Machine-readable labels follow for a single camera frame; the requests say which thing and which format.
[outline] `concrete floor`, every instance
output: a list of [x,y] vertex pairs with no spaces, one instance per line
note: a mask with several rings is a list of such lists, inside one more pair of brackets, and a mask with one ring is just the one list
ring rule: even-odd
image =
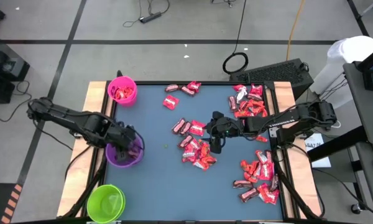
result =
[[[236,39],[243,1],[234,2],[233,8],[227,4],[211,5],[210,0],[170,2],[170,9],[160,19],[124,28],[124,21],[135,20],[139,15],[136,0],[0,0],[0,9],[7,14],[0,21],[0,39],[30,63],[26,80],[30,81],[29,92],[34,98],[47,96],[54,83],[54,102],[74,110],[82,109],[88,82],[113,79],[119,69],[135,80],[227,80],[221,65],[234,44],[194,41]],[[371,3],[354,2],[359,12]],[[256,41],[239,45],[238,51],[248,54],[248,68],[285,60],[286,41],[276,40],[288,39],[299,3],[247,1],[241,39]],[[166,1],[156,0],[153,11],[163,11],[166,6]],[[142,15],[146,15],[144,0],[142,8]],[[363,23],[373,37],[373,11],[363,18]],[[307,41],[292,45],[290,58],[307,62],[314,78],[326,63],[331,43],[357,35],[362,32],[347,1],[307,0],[293,36]],[[129,44],[127,40],[146,41]],[[167,44],[165,40],[179,41]],[[229,70],[233,70],[241,62],[235,59],[230,63]],[[14,96],[10,104],[0,105],[0,116],[7,118],[22,100],[22,96]],[[10,122],[0,123],[0,183],[24,182],[12,222],[55,218],[71,155],[44,134],[33,147],[35,128],[25,111],[23,105]],[[46,123],[44,130],[73,145],[73,138],[62,127]],[[24,167],[27,178],[23,180],[19,174],[26,157],[32,158],[32,163],[30,169]],[[353,215],[349,211],[354,200],[340,184],[317,184],[325,201],[326,218],[373,223],[369,212]]]

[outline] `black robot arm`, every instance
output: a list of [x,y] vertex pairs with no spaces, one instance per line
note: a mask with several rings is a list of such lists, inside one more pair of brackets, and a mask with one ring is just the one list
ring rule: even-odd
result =
[[93,147],[105,147],[108,143],[118,149],[126,149],[136,138],[132,126],[115,122],[108,116],[89,111],[74,111],[55,105],[49,98],[34,99],[28,102],[28,117],[34,121],[52,121],[69,129],[71,134],[83,136]]

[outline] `cable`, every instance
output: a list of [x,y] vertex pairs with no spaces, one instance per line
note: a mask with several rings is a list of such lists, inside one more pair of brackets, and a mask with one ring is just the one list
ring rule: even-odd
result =
[[68,146],[67,144],[65,144],[65,143],[63,143],[63,142],[61,142],[61,141],[59,141],[59,140],[58,140],[56,137],[54,137],[52,134],[49,134],[49,133],[43,131],[41,128],[39,128],[39,127],[37,126],[35,120],[33,120],[33,124],[34,124],[34,126],[36,127],[36,129],[38,129],[38,130],[41,131],[42,133],[44,133],[44,134],[50,136],[51,138],[53,138],[54,140],[56,140],[56,141],[59,142],[60,144],[64,145],[65,147],[67,147],[68,149],[70,149],[71,151],[73,151],[73,149],[72,149],[70,146]]
[[357,196],[355,196],[347,187],[347,185],[345,185],[340,179],[338,179],[337,177],[335,177],[334,175],[332,174],[329,174],[328,172],[325,172],[323,170],[319,170],[319,169],[316,169],[316,168],[312,168],[313,170],[316,170],[316,171],[319,171],[319,172],[322,172],[324,174],[327,174],[329,176],[331,176],[332,178],[334,178],[335,180],[337,180],[338,182],[340,182],[343,187],[348,191],[348,193],[354,198],[356,199],[361,205],[365,206],[365,208],[370,211],[371,213],[373,213],[373,209],[369,208],[361,199],[359,199]]
[[297,12],[297,15],[296,15],[296,19],[294,20],[294,24],[293,24],[293,27],[292,27],[292,31],[290,32],[290,36],[288,38],[286,60],[288,60],[288,56],[290,54],[290,44],[292,43],[294,28],[296,27],[296,24],[297,24],[298,18],[300,17],[300,13],[301,13],[301,11],[303,9],[304,3],[305,3],[305,0],[301,0],[300,8],[298,9],[298,12]]
[[139,21],[139,18],[141,18],[141,16],[142,16],[141,0],[138,0],[138,2],[139,2],[139,17],[138,17],[138,19],[136,19],[135,21],[126,21],[126,22],[124,22],[124,23],[123,23],[123,27],[125,27],[125,28],[130,28],[130,27],[132,27],[136,22]]
[[[20,91],[20,89],[19,89],[19,85],[20,85],[21,83],[26,83],[26,84],[27,84],[27,87],[26,87],[26,89],[25,89],[24,91]],[[27,90],[29,89],[29,86],[30,86],[30,83],[29,83],[28,81],[26,81],[26,80],[21,81],[21,82],[19,82],[19,83],[16,85],[16,90],[17,90],[18,92],[20,92],[20,94],[18,94],[18,93],[13,93],[13,95],[16,95],[16,96],[27,95],[27,96],[29,96],[29,97],[28,97],[28,99],[26,99],[26,100],[23,101],[22,103],[18,104],[18,106],[14,109],[14,111],[11,113],[11,115],[10,115],[10,117],[9,117],[8,119],[2,119],[2,118],[0,118],[0,121],[1,121],[1,122],[6,123],[6,122],[8,122],[9,120],[11,120],[11,118],[14,116],[14,114],[15,114],[15,112],[18,110],[18,108],[19,108],[21,105],[23,105],[24,103],[28,102],[30,99],[32,99],[32,95],[29,94],[29,93],[27,92]]]
[[81,153],[79,153],[79,155],[77,155],[75,158],[73,158],[70,161],[70,163],[69,163],[69,165],[68,165],[68,167],[65,171],[65,180],[67,179],[68,171],[69,171],[70,167],[72,166],[73,162],[75,162],[80,156],[82,156],[84,153],[86,153],[90,147],[91,146],[88,146],[85,150],[83,150]]
[[[236,39],[236,45],[235,45],[234,52],[233,52],[230,56],[228,56],[228,58],[226,58],[225,61],[223,62],[223,71],[224,71],[225,73],[227,73],[228,75],[231,75],[231,74],[236,73],[236,72],[242,72],[242,71],[244,71],[244,70],[247,68],[247,65],[249,64],[249,57],[247,56],[247,54],[245,54],[244,52],[238,52],[238,53],[235,53],[235,52],[236,52],[236,49],[237,49],[237,45],[238,45],[238,43],[239,43],[239,37],[240,37],[240,35],[241,35],[241,29],[242,29],[242,23],[243,23],[243,17],[244,17],[244,10],[245,10],[245,8],[246,8],[246,2],[247,2],[247,0],[244,0],[243,11],[242,11],[242,18],[241,18],[241,23],[240,23],[240,25],[239,25],[239,32],[237,33],[237,39]],[[228,70],[226,69],[226,64],[228,63],[228,61],[229,61],[231,58],[233,58],[233,57],[235,57],[235,56],[237,56],[237,55],[241,55],[241,56],[244,57],[244,65],[243,65],[240,69],[235,70],[235,71],[233,71],[233,72],[230,72],[230,71],[228,71]]]
[[[154,1],[154,0],[147,0],[148,1],[148,13],[149,13],[149,15],[153,15],[154,13],[152,13],[152,2]],[[167,11],[168,11],[168,9],[170,8],[170,1],[169,0],[166,0],[167,1],[167,8],[166,8],[166,10],[164,10],[163,12],[160,12],[162,15],[163,14],[165,14]]]

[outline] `black cable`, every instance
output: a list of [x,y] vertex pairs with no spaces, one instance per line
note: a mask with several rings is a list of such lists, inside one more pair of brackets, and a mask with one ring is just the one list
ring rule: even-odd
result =
[[[20,91],[20,89],[19,89],[19,85],[20,85],[21,83],[26,83],[26,84],[27,84],[26,89],[25,89],[24,91]],[[6,122],[8,122],[9,120],[11,120],[11,118],[14,116],[14,114],[15,114],[15,112],[18,110],[18,108],[19,108],[20,106],[22,106],[24,103],[28,102],[30,99],[32,99],[32,95],[29,94],[29,93],[27,92],[28,89],[29,89],[29,86],[30,86],[30,83],[29,83],[28,81],[26,81],[26,80],[21,81],[21,82],[19,82],[19,83],[16,85],[16,90],[19,92],[19,94],[18,94],[18,93],[13,93],[13,95],[16,95],[16,96],[24,96],[24,95],[27,95],[27,96],[29,96],[29,97],[28,97],[28,99],[26,99],[26,100],[23,101],[22,103],[18,104],[18,106],[14,109],[14,111],[11,113],[11,115],[10,115],[10,117],[9,117],[8,119],[2,119],[2,118],[0,118],[0,121],[1,121],[1,122],[6,123]]]
[[[244,52],[238,52],[238,53],[235,53],[235,52],[236,52],[236,49],[237,49],[237,45],[238,45],[238,43],[239,43],[239,36],[241,35],[241,29],[242,29],[242,23],[243,23],[243,17],[244,17],[244,10],[245,10],[245,8],[246,8],[246,1],[247,1],[247,0],[244,0],[243,11],[242,11],[242,18],[241,18],[241,24],[239,25],[239,32],[237,33],[237,39],[236,39],[236,45],[235,45],[234,52],[233,52],[230,56],[228,56],[228,58],[226,58],[225,61],[224,61],[224,63],[223,63],[223,71],[224,71],[225,73],[227,73],[228,75],[233,74],[233,73],[236,73],[236,72],[242,72],[242,71],[244,71],[244,70],[247,68],[247,65],[249,64],[249,57],[247,56],[247,54],[245,54]],[[233,58],[233,57],[235,57],[235,56],[237,56],[237,55],[241,55],[241,56],[244,57],[244,65],[243,65],[240,69],[235,70],[235,71],[233,71],[233,72],[230,72],[230,71],[228,71],[228,70],[226,69],[226,64],[228,63],[228,61],[229,61],[231,58]]]
[[77,155],[75,158],[73,158],[70,161],[70,163],[69,163],[69,165],[68,165],[68,167],[67,167],[67,169],[65,171],[65,180],[67,179],[69,168],[72,166],[73,162],[75,162],[80,156],[82,156],[84,153],[86,153],[90,147],[91,146],[88,146],[85,150],[83,150],[81,153],[79,153],[79,155]]
[[[147,0],[147,1],[148,1],[148,5],[149,5],[148,6],[148,13],[149,13],[149,15],[153,15],[153,13],[152,13],[152,2],[154,0]],[[166,0],[166,1],[167,1],[167,8],[163,12],[160,12],[162,15],[165,14],[168,11],[168,9],[170,8],[170,1],[169,0]]]
[[341,181],[340,179],[338,179],[337,177],[335,177],[334,175],[332,175],[332,174],[329,174],[328,172],[325,172],[325,171],[323,171],[323,170],[319,170],[319,169],[316,169],[316,168],[312,168],[313,170],[316,170],[316,171],[319,171],[319,172],[322,172],[322,173],[324,173],[324,174],[327,174],[327,175],[329,175],[329,176],[331,176],[332,178],[334,178],[334,179],[336,179],[338,182],[340,182],[342,185],[343,185],[343,187],[348,191],[348,193],[354,198],[354,199],[356,199],[360,204],[362,204],[363,206],[365,206],[365,208],[368,210],[368,211],[370,211],[371,213],[373,213],[373,209],[371,209],[371,208],[369,208],[361,199],[359,199],[357,196],[355,196],[349,189],[348,189],[348,187],[347,187],[347,185],[345,185],[344,183],[343,183],[343,181]]
[[58,140],[56,137],[54,137],[52,134],[49,134],[49,133],[43,131],[41,128],[39,128],[39,127],[37,126],[37,124],[36,124],[36,120],[33,120],[33,124],[34,124],[34,126],[36,127],[36,129],[38,129],[38,130],[41,131],[42,133],[44,133],[44,134],[50,136],[51,138],[53,138],[54,140],[56,140],[56,141],[59,142],[60,144],[64,145],[64,146],[67,147],[68,149],[70,149],[71,151],[73,150],[70,146],[68,146],[67,144],[65,144],[65,143],[63,143],[63,142],[61,142],[61,141],[59,141],[59,140]]
[[136,19],[135,21],[126,21],[126,22],[124,22],[124,23],[123,23],[123,27],[125,27],[125,28],[130,28],[130,27],[132,27],[136,22],[138,22],[139,19],[141,18],[141,16],[142,16],[141,0],[138,0],[138,1],[139,1],[139,17],[138,17],[138,19]]

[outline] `pink bowl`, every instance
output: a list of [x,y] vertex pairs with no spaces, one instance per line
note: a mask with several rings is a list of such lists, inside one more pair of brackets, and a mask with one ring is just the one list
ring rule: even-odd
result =
[[[131,93],[131,96],[127,97],[126,99],[117,100],[114,97],[115,91],[118,87],[130,87],[133,89],[133,92]],[[134,103],[137,101],[137,85],[134,82],[133,79],[127,76],[117,77],[114,80],[111,81],[111,83],[108,86],[108,95],[117,103],[119,103],[122,106],[130,107],[134,105]]]

